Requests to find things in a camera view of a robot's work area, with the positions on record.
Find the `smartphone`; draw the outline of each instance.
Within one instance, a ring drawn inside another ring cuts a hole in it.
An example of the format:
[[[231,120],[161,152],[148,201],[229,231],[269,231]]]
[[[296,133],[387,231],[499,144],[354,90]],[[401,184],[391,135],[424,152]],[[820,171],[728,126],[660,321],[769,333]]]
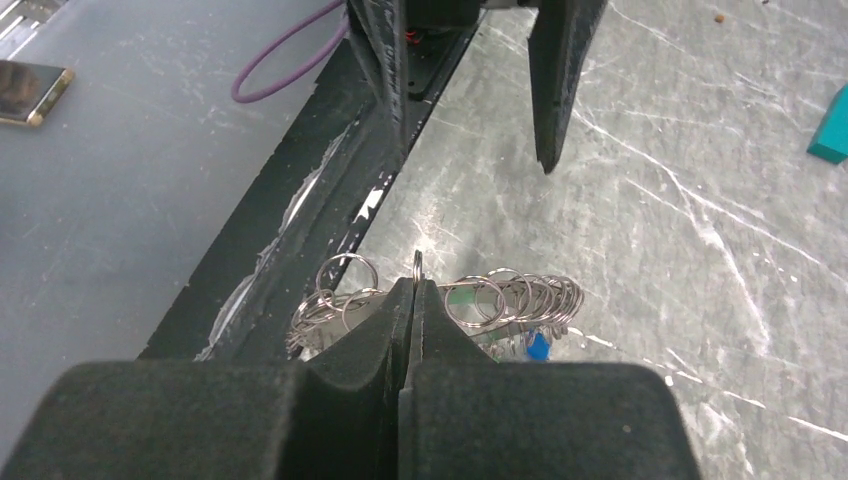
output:
[[[73,79],[67,68],[0,60],[0,123],[41,125]]]

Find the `bunch of metal rings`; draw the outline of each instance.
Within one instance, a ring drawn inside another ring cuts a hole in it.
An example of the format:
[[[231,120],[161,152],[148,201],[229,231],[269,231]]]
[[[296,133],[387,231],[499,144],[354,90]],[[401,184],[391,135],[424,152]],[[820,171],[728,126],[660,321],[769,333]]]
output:
[[[371,286],[349,294],[336,294],[321,288],[325,270],[337,261],[356,260],[362,263],[371,276]],[[416,252],[413,262],[413,284],[423,280],[421,252]],[[521,273],[512,268],[496,268],[485,275],[469,275],[459,280],[439,285],[444,298],[445,312],[458,325],[464,327],[471,338],[486,346],[494,341],[520,334],[541,332],[559,338],[567,331],[568,323],[583,305],[583,290],[570,278],[559,275]],[[352,316],[364,320],[376,310],[387,293],[379,288],[377,269],[373,263],[355,253],[343,253],[329,258],[315,277],[315,293],[307,297],[292,316],[292,326],[287,338],[289,353],[300,347],[322,350],[323,341],[316,345],[315,334],[337,320],[350,331]],[[477,321],[460,318],[452,305],[473,305]],[[532,344],[534,335],[529,335]]]

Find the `blue object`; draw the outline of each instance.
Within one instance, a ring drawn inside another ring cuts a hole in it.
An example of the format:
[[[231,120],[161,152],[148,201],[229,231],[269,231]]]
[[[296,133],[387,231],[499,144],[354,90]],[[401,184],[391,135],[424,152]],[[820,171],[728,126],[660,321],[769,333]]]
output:
[[[536,332],[533,336],[533,345],[527,347],[527,356],[530,357],[530,360],[546,362],[550,353],[551,346],[545,340],[545,336]]]
[[[807,153],[833,164],[848,158],[848,85],[834,97]]]

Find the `gray floor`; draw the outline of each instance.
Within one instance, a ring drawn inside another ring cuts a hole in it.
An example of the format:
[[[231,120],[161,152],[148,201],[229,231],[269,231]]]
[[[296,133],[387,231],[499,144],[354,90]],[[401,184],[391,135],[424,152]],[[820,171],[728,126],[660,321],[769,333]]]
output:
[[[0,464],[62,371],[144,348],[320,69],[250,106],[229,98],[236,72],[316,8],[75,0],[18,55],[77,79],[42,128],[0,127]],[[247,89],[312,56],[333,17]]]
[[[360,253],[384,285],[415,248],[443,282],[568,274],[590,295],[553,358],[666,376],[705,478],[848,478],[848,172],[804,153],[848,4],[719,3],[610,4],[550,177],[533,17],[490,16]]]

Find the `teal block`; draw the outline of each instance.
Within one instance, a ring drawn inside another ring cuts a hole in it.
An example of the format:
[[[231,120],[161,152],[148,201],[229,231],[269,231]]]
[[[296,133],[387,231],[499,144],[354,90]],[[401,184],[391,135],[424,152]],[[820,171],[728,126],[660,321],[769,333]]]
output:
[[[807,153],[835,164],[848,158],[848,85],[833,98]]]

